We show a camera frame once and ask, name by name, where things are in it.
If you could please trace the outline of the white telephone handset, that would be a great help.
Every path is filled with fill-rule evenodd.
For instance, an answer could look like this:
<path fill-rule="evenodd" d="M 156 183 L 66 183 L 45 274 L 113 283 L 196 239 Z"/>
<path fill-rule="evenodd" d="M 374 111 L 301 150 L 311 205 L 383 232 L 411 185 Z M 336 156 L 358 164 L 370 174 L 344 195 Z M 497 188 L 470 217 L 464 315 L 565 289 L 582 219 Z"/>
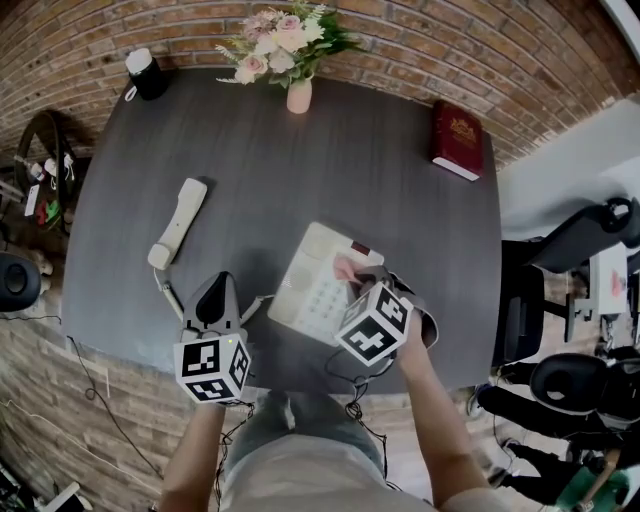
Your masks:
<path fill-rule="evenodd" d="M 204 183 L 193 178 L 185 180 L 169 224 L 149 251 L 147 261 L 154 269 L 164 271 L 170 266 L 206 194 L 207 186 Z"/>

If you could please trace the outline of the pale flower bouquet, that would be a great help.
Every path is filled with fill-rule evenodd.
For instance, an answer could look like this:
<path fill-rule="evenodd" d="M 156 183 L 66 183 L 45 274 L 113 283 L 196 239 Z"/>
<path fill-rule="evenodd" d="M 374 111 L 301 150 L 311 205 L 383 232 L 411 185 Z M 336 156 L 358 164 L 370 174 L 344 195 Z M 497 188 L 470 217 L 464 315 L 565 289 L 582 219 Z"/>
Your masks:
<path fill-rule="evenodd" d="M 287 11 L 270 7 L 247 17 L 227 46 L 216 47 L 233 67 L 233 75 L 219 81 L 249 85 L 266 78 L 288 89 L 311 79 L 321 59 L 360 49 L 336 10 L 294 0 Z"/>

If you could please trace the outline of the black rounded case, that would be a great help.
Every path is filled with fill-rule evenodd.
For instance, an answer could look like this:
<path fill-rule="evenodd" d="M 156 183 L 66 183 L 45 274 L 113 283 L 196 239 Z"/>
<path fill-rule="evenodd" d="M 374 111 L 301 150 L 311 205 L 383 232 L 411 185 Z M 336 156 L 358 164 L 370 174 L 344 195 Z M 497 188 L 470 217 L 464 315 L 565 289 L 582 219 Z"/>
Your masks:
<path fill-rule="evenodd" d="M 604 360 L 579 353 L 561 353 L 539 362 L 529 388 L 545 407 L 574 416 L 586 416 L 597 409 L 607 381 Z"/>

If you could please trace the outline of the white desk frame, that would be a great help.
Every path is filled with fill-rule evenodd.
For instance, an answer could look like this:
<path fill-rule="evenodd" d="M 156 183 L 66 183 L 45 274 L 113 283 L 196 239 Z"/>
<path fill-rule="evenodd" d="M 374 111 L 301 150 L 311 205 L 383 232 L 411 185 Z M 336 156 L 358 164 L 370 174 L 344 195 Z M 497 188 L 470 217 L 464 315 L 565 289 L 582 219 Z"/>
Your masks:
<path fill-rule="evenodd" d="M 38 505 L 36 507 L 37 512 L 60 512 L 62 507 L 76 496 L 76 493 L 80 490 L 78 482 L 74 481 L 69 484 L 63 491 L 60 491 L 48 504 Z"/>

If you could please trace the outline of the brown wicker chair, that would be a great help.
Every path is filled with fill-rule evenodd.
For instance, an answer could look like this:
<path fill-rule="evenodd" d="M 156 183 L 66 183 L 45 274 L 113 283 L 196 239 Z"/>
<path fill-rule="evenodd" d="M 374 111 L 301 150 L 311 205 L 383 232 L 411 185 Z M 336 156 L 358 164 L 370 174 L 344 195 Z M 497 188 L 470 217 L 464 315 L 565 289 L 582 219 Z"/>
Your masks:
<path fill-rule="evenodd" d="M 48 158 L 56 161 L 57 176 L 53 177 L 46 172 L 46 178 L 42 182 L 35 181 L 29 174 L 31 165 L 38 162 L 44 169 Z M 15 183 L 24 193 L 24 208 L 30 187 L 39 184 L 36 207 L 42 200 L 57 200 L 61 211 L 56 221 L 44 226 L 37 224 L 35 213 L 26 218 L 42 231 L 59 231 L 68 236 L 89 164 L 88 157 L 75 154 L 54 112 L 42 111 L 36 114 L 23 131 L 14 153 Z"/>

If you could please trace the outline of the black cylinder speaker white top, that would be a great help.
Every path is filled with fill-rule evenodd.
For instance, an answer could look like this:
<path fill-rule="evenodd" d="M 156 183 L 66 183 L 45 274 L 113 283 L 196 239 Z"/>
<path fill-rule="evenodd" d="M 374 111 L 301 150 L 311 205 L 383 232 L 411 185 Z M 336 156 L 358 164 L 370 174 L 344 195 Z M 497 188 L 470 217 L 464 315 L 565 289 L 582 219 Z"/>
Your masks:
<path fill-rule="evenodd" d="M 132 86 L 125 93 L 130 102 L 136 95 L 145 101 L 159 98 L 167 89 L 167 79 L 148 48 L 132 51 L 125 60 Z"/>

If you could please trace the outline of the pink vase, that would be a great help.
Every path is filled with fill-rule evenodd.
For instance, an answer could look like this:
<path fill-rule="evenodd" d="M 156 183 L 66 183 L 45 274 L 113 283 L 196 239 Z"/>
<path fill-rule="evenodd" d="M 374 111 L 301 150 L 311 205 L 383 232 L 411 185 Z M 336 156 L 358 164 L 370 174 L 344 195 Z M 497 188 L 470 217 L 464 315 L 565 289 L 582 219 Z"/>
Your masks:
<path fill-rule="evenodd" d="M 309 110 L 312 99 L 312 78 L 293 82 L 287 92 L 287 109 L 293 114 L 304 114 Z"/>

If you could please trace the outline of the red green toy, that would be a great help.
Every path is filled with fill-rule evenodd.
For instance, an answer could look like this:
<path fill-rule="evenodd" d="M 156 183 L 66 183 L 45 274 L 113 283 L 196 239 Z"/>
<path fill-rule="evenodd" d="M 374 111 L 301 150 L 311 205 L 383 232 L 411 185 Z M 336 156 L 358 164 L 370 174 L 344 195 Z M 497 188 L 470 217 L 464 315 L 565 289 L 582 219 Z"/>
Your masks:
<path fill-rule="evenodd" d="M 35 210 L 37 224 L 39 226 L 44 226 L 46 224 L 56 221 L 60 216 L 60 211 L 61 211 L 60 204 L 57 200 L 40 201 Z"/>

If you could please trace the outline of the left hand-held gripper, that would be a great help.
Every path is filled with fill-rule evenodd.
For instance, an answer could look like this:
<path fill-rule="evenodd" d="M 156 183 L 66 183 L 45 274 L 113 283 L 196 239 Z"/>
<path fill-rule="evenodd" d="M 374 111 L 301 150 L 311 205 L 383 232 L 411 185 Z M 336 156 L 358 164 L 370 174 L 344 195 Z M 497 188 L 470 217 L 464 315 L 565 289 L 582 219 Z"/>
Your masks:
<path fill-rule="evenodd" d="M 236 282 L 230 272 L 217 273 L 193 293 L 184 307 L 180 342 L 174 345 L 175 380 L 189 397 L 198 404 L 230 404 L 241 399 L 249 375 L 247 332 L 197 330 L 212 326 L 240 327 Z"/>

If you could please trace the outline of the white telephone base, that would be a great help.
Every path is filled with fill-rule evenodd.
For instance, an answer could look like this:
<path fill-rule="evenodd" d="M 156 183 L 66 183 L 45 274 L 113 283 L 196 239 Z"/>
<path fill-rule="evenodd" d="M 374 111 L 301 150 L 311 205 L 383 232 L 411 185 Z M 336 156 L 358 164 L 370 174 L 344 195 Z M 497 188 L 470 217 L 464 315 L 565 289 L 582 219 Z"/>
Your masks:
<path fill-rule="evenodd" d="M 356 267 L 381 265 L 384 256 L 319 223 L 311 223 L 267 312 L 268 317 L 310 339 L 335 346 L 350 286 L 336 276 L 339 259 Z"/>

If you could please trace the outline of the black rounded speaker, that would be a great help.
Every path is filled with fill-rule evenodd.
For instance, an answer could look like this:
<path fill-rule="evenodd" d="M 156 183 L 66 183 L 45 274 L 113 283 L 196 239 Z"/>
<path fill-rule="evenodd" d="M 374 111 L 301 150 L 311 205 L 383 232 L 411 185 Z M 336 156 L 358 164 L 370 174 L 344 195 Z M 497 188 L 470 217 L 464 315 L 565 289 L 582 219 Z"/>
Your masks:
<path fill-rule="evenodd" d="M 29 259 L 0 252 L 0 313 L 31 307 L 40 295 L 41 274 Z"/>

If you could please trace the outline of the person's left forearm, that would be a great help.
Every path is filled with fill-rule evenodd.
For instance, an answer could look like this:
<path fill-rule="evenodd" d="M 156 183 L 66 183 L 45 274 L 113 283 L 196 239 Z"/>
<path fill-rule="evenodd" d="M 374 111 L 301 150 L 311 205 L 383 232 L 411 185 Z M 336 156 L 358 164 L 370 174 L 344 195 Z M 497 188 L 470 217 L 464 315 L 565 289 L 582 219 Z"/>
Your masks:
<path fill-rule="evenodd" d="M 201 404 L 169 462 L 158 512 L 207 512 L 226 408 Z"/>

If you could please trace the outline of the person's right forearm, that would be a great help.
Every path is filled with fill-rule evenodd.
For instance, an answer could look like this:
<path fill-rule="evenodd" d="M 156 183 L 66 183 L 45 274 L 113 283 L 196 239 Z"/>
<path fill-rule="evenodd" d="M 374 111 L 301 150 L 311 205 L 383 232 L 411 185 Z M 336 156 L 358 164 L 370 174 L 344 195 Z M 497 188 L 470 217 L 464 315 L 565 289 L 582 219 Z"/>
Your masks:
<path fill-rule="evenodd" d="M 465 424 L 441 384 L 421 339 L 404 344 L 398 356 L 439 512 L 497 512 L 500 502 L 472 456 Z"/>

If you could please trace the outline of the person's denim shorts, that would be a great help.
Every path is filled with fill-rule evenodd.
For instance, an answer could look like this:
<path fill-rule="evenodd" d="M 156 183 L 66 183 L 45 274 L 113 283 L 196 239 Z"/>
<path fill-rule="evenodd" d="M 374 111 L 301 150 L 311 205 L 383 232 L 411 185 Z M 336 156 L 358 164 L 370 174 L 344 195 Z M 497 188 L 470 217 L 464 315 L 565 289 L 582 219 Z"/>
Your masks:
<path fill-rule="evenodd" d="M 345 444 L 371 461 L 379 473 L 384 463 L 371 437 L 331 396 L 271 390 L 258 401 L 257 410 L 239 429 L 224 464 L 231 473 L 243 459 L 260 448 L 298 435 Z"/>

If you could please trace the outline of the pink cloth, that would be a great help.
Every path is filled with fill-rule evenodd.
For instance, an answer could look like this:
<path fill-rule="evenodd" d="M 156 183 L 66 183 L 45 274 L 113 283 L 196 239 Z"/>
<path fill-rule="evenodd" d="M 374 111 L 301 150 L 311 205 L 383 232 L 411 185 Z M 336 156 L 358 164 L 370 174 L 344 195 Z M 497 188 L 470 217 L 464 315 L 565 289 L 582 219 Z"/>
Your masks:
<path fill-rule="evenodd" d="M 334 257 L 332 268 L 336 280 L 355 283 L 356 285 L 363 284 L 357 277 L 357 273 L 363 270 L 365 266 L 351 257 L 337 254 Z"/>

